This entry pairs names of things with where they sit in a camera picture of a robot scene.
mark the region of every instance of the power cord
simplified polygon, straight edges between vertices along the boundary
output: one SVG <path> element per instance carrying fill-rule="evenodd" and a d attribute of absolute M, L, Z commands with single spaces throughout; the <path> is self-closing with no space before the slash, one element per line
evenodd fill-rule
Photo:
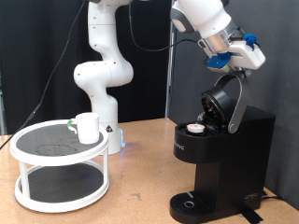
<path fill-rule="evenodd" d="M 48 79 L 46 88 L 44 89 L 43 95 L 42 95 L 42 97 L 41 97 L 40 103 L 37 105 L 36 109 L 34 110 L 34 112 L 31 113 L 31 115 L 28 117 L 28 119 L 25 121 L 25 123 L 18 129 L 18 131 L 21 130 L 22 128 L 24 128 L 24 127 L 26 126 L 26 124 L 27 124 L 27 123 L 28 123 L 28 122 L 35 116 L 37 110 L 39 109 L 39 107 L 40 107 L 41 104 L 43 103 L 43 101 L 44 101 L 44 97 L 45 97 L 45 93 L 46 93 L 46 90 L 48 89 L 50 80 L 51 80 L 51 78 L 52 78 L 54 72 L 56 71 L 56 68 L 58 67 L 58 65 L 60 64 L 60 62 L 62 61 L 62 59 L 63 59 L 63 57 L 64 57 L 64 55 L 65 55 L 65 52 L 66 52 L 66 49 L 67 49 L 68 44 L 69 44 L 69 40 L 70 40 L 70 37 L 71 37 L 71 33 L 72 33 L 72 30 L 73 30 L 73 27 L 74 27 L 75 22 L 76 22 L 76 20 L 77 20 L 77 18 L 78 18 L 78 15 L 80 14 L 80 12 L 81 12 L 82 9 L 83 9 L 84 3 L 85 3 L 85 0 L 83 0 L 82 5 L 81 5 L 81 7 L 80 7 L 80 10 L 78 11 L 78 14 L 77 14 L 76 18 L 74 19 L 73 24 L 72 24 L 72 26 L 71 26 L 71 28 L 70 28 L 70 30 L 69 30 L 68 38 L 67 38 L 67 41 L 66 41 L 66 44 L 65 44 L 65 47 L 64 47 L 64 51 L 63 51 L 62 55 L 60 56 L 59 61 L 56 63 L 56 65 L 55 65 L 53 71 L 52 71 L 51 74 L 50 74 L 50 77 L 49 77 L 49 79 Z M 10 139 L 11 139 L 16 133 L 12 134 L 12 135 L 8 138 L 8 140 L 7 140 L 7 141 L 0 147 L 0 150 L 7 144 L 7 142 L 10 141 Z"/>
<path fill-rule="evenodd" d="M 180 41 L 178 41 L 177 43 L 171 45 L 171 46 L 168 46 L 168 47 L 165 47 L 165 48 L 162 48 L 162 49 L 144 49 L 142 47 L 140 47 L 136 41 L 135 41 L 135 38 L 134 38 L 134 35 L 133 35 L 133 28 L 132 28 L 132 16 L 131 16 L 131 4 L 132 4 L 132 0 L 130 0 L 130 3 L 129 3 L 129 19 L 130 19 L 130 30 L 131 30 L 131 37 L 133 39 L 133 42 L 134 44 L 139 48 L 139 49 L 142 49 L 144 51 L 149 51 L 149 52 L 158 52 L 158 51 L 162 51 L 162 50 L 165 50 L 165 49 L 170 49 L 172 47 L 174 47 L 176 44 L 179 44 L 183 41 L 190 41 L 190 42 L 193 42 L 193 43 L 196 43 L 197 44 L 197 41 L 195 40 L 190 40 L 190 39 L 182 39 Z"/>
<path fill-rule="evenodd" d="M 278 199 L 284 201 L 281 197 L 279 196 L 272 196 L 272 197 L 262 197 L 262 201 L 268 200 L 268 199 Z"/>

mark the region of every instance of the black mesh surface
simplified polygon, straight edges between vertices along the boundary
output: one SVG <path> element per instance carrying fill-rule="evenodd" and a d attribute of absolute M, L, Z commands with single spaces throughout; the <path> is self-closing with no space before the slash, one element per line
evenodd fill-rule
<path fill-rule="evenodd" d="M 103 174 L 84 163 L 43 167 L 28 178 L 31 199 L 42 203 L 72 202 L 94 193 L 104 183 Z"/>
<path fill-rule="evenodd" d="M 67 156 L 87 151 L 103 141 L 100 133 L 98 142 L 90 145 L 81 144 L 78 136 L 70 131 L 66 124 L 57 124 L 34 129 L 17 141 L 17 148 L 37 156 Z"/>

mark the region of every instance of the coffee pod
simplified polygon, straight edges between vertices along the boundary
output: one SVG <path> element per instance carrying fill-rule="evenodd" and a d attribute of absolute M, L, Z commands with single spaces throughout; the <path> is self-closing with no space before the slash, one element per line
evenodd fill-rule
<path fill-rule="evenodd" d="M 188 124 L 187 129 L 191 133 L 203 133 L 205 130 L 205 126 L 201 124 Z"/>

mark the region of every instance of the round tray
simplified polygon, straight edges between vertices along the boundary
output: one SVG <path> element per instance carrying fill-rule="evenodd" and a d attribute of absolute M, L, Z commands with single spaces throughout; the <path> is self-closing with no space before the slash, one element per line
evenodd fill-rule
<path fill-rule="evenodd" d="M 10 153 L 18 161 L 41 166 L 61 166 L 87 161 L 108 147 L 108 134 L 99 127 L 97 143 L 83 145 L 68 130 L 68 119 L 46 121 L 17 132 L 11 139 Z"/>

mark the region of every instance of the wooden table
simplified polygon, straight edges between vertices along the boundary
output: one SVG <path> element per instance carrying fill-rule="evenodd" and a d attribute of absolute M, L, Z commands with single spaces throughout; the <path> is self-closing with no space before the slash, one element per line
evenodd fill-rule
<path fill-rule="evenodd" d="M 0 223 L 177 223 L 169 215 L 169 201 L 178 193 L 193 190 L 195 165 L 174 156 L 175 126 L 169 119 L 120 124 L 126 147 L 109 156 L 107 194 L 88 207 L 61 214 L 28 211 L 16 202 L 13 191 L 20 169 L 9 153 L 9 145 L 5 146 L 0 151 Z M 7 138 L 1 136 L 0 144 Z M 102 162 L 102 157 L 94 160 Z M 264 201 L 256 212 L 264 224 L 299 223 L 298 211 L 283 201 Z M 242 216 L 210 223 L 249 224 Z"/>

